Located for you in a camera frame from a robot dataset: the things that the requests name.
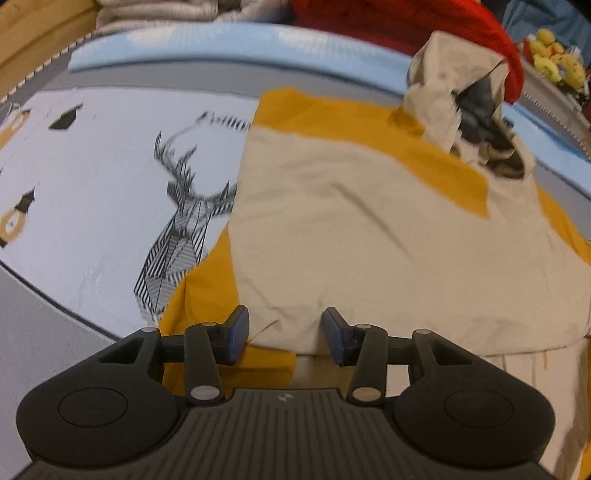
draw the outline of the yellow plush toy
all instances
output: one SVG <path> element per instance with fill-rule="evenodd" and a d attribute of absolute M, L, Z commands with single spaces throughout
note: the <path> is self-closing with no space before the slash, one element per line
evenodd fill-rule
<path fill-rule="evenodd" d="M 550 50 L 553 52 L 553 55 L 563 55 L 565 53 L 564 47 L 557 41 L 552 43 Z"/>
<path fill-rule="evenodd" d="M 576 91 L 581 91 L 585 86 L 587 74 L 579 59 L 565 53 L 562 55 L 560 65 L 564 82 Z"/>
<path fill-rule="evenodd" d="M 534 55 L 539 55 L 540 57 L 544 57 L 545 59 L 550 58 L 550 49 L 539 40 L 530 40 L 529 46 L 532 58 L 534 57 Z"/>
<path fill-rule="evenodd" d="M 558 65 L 550 59 L 541 57 L 540 55 L 534 55 L 534 67 L 552 83 L 558 83 L 562 80 Z"/>
<path fill-rule="evenodd" d="M 548 48 L 550 48 L 556 41 L 556 37 L 548 28 L 540 28 L 535 37 L 538 41 L 542 42 L 544 47 Z"/>

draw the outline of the deer print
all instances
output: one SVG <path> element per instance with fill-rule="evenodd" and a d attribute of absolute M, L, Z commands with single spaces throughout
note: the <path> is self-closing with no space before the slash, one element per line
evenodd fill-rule
<path fill-rule="evenodd" d="M 174 141 L 194 129 L 203 118 L 204 115 L 164 142 L 160 132 L 154 145 L 154 159 L 172 177 L 167 193 L 177 210 L 150 249 L 134 288 L 142 317 L 150 323 L 158 323 L 182 278 L 207 256 L 205 239 L 210 220 L 231 212 L 234 205 L 236 184 L 228 182 L 211 196 L 195 191 L 195 174 L 187 163 L 197 151 L 197 145 L 175 160 Z"/>

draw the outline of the stuffed toy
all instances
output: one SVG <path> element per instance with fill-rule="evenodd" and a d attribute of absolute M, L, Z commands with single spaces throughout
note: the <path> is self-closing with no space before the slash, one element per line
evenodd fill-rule
<path fill-rule="evenodd" d="M 564 53 L 566 53 L 562 44 L 557 41 L 552 43 L 550 51 L 552 52 L 552 55 L 563 55 Z"/>
<path fill-rule="evenodd" d="M 544 57 L 545 59 L 550 58 L 550 48 L 546 47 L 542 42 L 539 40 L 530 40 L 528 42 L 528 47 L 530 50 L 531 60 L 533 61 L 534 55 L 539 55 L 540 57 Z"/>
<path fill-rule="evenodd" d="M 569 55 L 572 55 L 579 62 L 584 63 L 584 60 L 583 60 L 583 52 L 581 51 L 581 48 L 578 45 L 571 45 L 569 48 L 566 49 L 566 52 L 565 53 L 568 53 Z"/>
<path fill-rule="evenodd" d="M 571 54 L 565 53 L 560 59 L 560 73 L 564 82 L 577 92 L 584 89 L 586 73 L 579 59 Z"/>
<path fill-rule="evenodd" d="M 552 83 L 558 83 L 562 80 L 562 76 L 558 70 L 558 65 L 556 65 L 550 59 L 541 57 L 539 55 L 534 55 L 534 67 Z"/>
<path fill-rule="evenodd" d="M 538 33 L 536 33 L 535 38 L 536 40 L 542 42 L 544 47 L 548 48 L 550 48 L 554 42 L 556 42 L 556 37 L 548 28 L 540 28 Z"/>

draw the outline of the metal pin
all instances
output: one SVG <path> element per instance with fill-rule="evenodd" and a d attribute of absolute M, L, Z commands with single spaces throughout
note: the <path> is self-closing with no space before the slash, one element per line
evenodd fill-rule
<path fill-rule="evenodd" d="M 195 400 L 200 401 L 213 400 L 214 398 L 217 398 L 219 394 L 220 391 L 212 385 L 200 385 L 199 387 L 191 389 L 191 396 Z"/>
<path fill-rule="evenodd" d="M 382 393 L 377 388 L 373 387 L 359 387 L 353 390 L 353 398 L 357 401 L 370 402 L 379 400 Z"/>

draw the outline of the red blanket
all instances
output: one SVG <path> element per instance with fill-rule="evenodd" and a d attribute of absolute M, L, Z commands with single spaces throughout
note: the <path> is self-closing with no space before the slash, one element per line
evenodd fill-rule
<path fill-rule="evenodd" d="M 359 38 L 414 55 L 442 30 L 503 55 L 505 100 L 523 89 L 519 52 L 498 20 L 476 0 L 293 0 L 298 25 Z"/>

